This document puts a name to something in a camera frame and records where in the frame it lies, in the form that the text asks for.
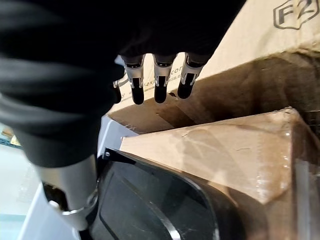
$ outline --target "brown cardboard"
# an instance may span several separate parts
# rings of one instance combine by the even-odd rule
[[[248,239],[320,236],[320,142],[292,108],[128,137],[120,150],[225,193]]]
[[[142,134],[293,106],[307,120],[309,113],[314,115],[311,117],[314,121],[309,123],[317,125],[320,123],[319,0],[312,0],[309,6],[307,3],[305,0],[248,0],[203,68],[191,96],[185,100],[177,98],[184,54],[180,53],[173,63],[163,104],[154,100],[153,58],[147,55],[144,104],[134,105],[130,86],[125,83],[120,88],[124,100],[108,115]],[[285,14],[284,22],[279,24],[281,11]]]

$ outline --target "black robotic finger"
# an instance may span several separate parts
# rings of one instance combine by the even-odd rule
[[[121,56],[124,61],[124,68],[131,85],[132,99],[137,105],[144,102],[144,55],[126,57]]]
[[[182,68],[181,79],[178,87],[178,96],[186,99],[190,96],[196,78],[204,65],[208,62],[212,55],[199,55],[194,53],[185,53],[185,59]]]
[[[144,95],[144,88],[143,86],[140,86],[140,79],[139,78],[133,78],[132,79],[132,85],[133,88],[131,88],[132,91],[132,100],[135,104],[140,105],[144,102],[145,95]]]
[[[153,55],[154,58],[154,100],[161,104],[167,97],[167,85],[176,55]]]
[[[180,81],[179,87],[178,87],[179,98],[187,99],[191,95],[192,88],[194,86],[192,83],[193,79],[194,79],[194,74],[187,73],[184,84],[182,83],[182,81]]]
[[[115,94],[115,104],[118,104],[121,102],[121,92],[120,92],[120,87],[119,87],[119,82],[118,81],[114,81],[113,85],[112,85],[112,90]]]
[[[154,100],[158,104],[162,104],[167,97],[167,85],[165,85],[166,77],[165,76],[159,76],[158,82],[159,86],[155,86],[154,88]]]

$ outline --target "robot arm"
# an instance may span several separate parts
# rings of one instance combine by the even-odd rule
[[[136,3],[0,0],[0,121],[13,128],[49,204],[73,227],[85,230],[97,203],[100,120],[116,101],[110,86],[124,75],[116,56],[141,104],[143,55],[154,54],[161,103],[174,58],[186,52],[178,92],[187,98],[244,2],[217,1],[213,15],[193,9],[192,17],[179,10],[159,18],[161,9],[146,16]]]

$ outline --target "silver metal cylinder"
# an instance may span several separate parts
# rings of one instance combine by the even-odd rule
[[[53,186],[65,194],[68,210],[62,210],[59,202],[48,199],[49,204],[79,231],[88,227],[86,216],[98,200],[96,160],[93,155],[76,164],[64,167],[35,169],[44,184]]]
[[[154,57],[154,81],[155,85],[159,87],[159,77],[165,77],[164,87],[168,85],[169,77],[171,73],[172,64],[169,66],[159,66],[156,62],[156,58]]]
[[[181,83],[183,85],[185,85],[186,84],[187,74],[193,74],[193,79],[192,79],[192,81],[190,83],[190,86],[192,86],[195,83],[197,77],[199,77],[200,72],[201,72],[202,68],[204,67],[204,65],[201,66],[201,67],[191,67],[187,63],[187,58],[188,58],[188,54],[186,53],[185,54],[184,63],[183,63],[183,68],[182,68]]]
[[[139,65],[137,67],[129,67],[126,60],[124,60],[124,63],[125,63],[124,69],[127,73],[128,80],[130,82],[132,89],[135,88],[133,79],[139,79],[139,88],[142,88],[144,85],[144,59],[145,59],[145,56],[142,56],[142,59],[137,58],[137,61],[138,60],[141,61],[141,62],[135,62],[135,64]]]

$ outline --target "printed logo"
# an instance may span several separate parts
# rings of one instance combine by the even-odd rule
[[[318,13],[318,0],[288,0],[273,10],[273,24],[278,29],[299,30]]]

